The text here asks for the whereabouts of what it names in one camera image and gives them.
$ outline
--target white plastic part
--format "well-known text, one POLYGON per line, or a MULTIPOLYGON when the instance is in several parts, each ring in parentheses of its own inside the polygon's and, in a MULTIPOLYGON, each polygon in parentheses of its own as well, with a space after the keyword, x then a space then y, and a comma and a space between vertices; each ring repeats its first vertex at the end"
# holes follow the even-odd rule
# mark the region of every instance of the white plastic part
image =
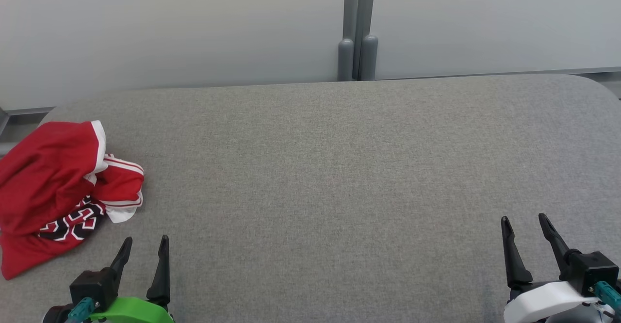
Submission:
POLYGON ((532 323, 570 310, 581 303, 596 303, 597 297, 580 295, 567 282, 554 282, 520 294, 505 306, 505 323, 532 323))

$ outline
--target gray fabric surface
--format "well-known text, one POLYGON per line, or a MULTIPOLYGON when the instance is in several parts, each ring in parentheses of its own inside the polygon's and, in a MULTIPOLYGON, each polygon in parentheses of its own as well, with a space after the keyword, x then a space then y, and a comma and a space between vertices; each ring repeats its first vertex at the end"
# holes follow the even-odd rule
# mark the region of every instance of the gray fabric surface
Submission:
POLYGON ((535 280, 537 213, 621 263, 621 104, 561 75, 106 93, 45 120, 101 120, 146 171, 144 206, 0 279, 3 322, 69 302, 126 236, 144 297, 162 234, 178 322, 489 322, 508 299, 500 218, 535 280))

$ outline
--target clothing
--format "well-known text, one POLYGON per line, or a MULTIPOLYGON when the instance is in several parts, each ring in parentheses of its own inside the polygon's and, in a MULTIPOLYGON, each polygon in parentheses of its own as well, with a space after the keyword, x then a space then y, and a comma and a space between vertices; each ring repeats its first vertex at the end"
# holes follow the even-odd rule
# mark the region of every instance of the clothing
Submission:
POLYGON ((49 122, 0 160, 6 279, 75 248, 103 215, 123 222, 142 205, 142 167, 105 151, 99 120, 49 122))

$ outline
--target printed number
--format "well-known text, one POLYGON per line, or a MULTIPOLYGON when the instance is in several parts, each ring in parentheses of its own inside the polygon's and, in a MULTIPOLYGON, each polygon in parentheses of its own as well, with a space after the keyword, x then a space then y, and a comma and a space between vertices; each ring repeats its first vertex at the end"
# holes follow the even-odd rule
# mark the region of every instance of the printed number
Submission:
POLYGON ((38 235, 53 241, 64 241, 70 234, 76 240, 82 241, 95 230, 97 220, 103 214, 104 210, 100 205, 85 204, 82 209, 43 226, 40 230, 44 232, 40 232, 38 235))

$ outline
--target green plastic part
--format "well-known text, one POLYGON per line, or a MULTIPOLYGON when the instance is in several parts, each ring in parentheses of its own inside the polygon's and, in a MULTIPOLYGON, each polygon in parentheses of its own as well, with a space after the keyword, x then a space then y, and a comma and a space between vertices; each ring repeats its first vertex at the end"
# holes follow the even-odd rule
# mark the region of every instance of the green plastic part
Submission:
POLYGON ((94 322, 105 318, 107 323, 175 323, 164 307, 133 296, 117 297, 106 312, 90 318, 94 322))

